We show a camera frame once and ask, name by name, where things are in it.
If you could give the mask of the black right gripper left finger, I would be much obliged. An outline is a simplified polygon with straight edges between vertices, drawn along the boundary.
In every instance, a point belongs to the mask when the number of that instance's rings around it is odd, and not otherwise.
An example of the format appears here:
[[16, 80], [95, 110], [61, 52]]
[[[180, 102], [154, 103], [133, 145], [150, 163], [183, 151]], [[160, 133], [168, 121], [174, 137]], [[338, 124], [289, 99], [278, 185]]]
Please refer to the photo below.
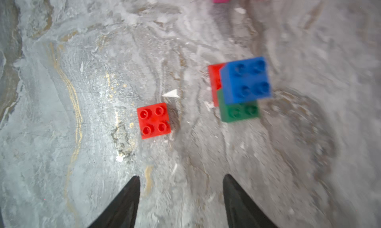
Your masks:
[[140, 177], [133, 176], [89, 228], [134, 228], [140, 201]]

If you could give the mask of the dark green lego brick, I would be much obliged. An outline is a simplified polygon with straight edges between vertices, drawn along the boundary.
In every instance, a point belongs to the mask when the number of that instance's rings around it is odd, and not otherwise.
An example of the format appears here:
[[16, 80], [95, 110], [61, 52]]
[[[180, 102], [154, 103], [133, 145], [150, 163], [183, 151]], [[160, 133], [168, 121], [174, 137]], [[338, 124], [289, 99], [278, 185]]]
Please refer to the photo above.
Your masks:
[[257, 101], [227, 105], [224, 100], [223, 90], [217, 91], [221, 120], [226, 123], [239, 120], [259, 118], [260, 109]]

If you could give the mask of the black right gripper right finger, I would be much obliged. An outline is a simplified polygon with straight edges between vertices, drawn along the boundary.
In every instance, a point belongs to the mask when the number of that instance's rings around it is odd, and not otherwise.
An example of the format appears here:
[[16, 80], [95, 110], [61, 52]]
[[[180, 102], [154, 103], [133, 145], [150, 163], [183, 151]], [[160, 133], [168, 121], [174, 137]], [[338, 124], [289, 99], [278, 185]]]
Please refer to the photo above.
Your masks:
[[277, 228], [230, 174], [223, 179], [223, 196], [229, 228]]

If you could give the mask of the red lego brick front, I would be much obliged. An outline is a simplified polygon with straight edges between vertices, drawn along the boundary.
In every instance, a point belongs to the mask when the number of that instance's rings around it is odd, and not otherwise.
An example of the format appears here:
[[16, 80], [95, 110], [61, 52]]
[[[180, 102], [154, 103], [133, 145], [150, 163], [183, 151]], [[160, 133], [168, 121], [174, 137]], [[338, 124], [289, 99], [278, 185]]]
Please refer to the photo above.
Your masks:
[[226, 63], [214, 64], [208, 66], [208, 73], [211, 84], [212, 99], [215, 107], [219, 106], [217, 91], [221, 89], [221, 80], [219, 71], [225, 66]]

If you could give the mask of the blue lego brick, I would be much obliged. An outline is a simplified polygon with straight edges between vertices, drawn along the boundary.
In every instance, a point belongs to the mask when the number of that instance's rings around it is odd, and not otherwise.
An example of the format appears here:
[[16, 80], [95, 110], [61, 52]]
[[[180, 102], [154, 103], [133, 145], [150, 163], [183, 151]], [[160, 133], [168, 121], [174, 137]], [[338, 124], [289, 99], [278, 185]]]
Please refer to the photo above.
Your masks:
[[264, 57], [228, 62], [219, 74], [227, 105], [271, 97], [271, 84]]

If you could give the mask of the small red square lego brick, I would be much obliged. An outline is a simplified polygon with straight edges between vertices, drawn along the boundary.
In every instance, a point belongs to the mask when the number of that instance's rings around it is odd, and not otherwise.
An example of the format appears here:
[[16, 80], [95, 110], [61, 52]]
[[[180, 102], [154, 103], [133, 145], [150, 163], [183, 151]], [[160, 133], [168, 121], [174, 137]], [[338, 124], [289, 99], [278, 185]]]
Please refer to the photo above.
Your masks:
[[142, 139], [171, 133], [166, 103], [137, 108], [137, 114]]

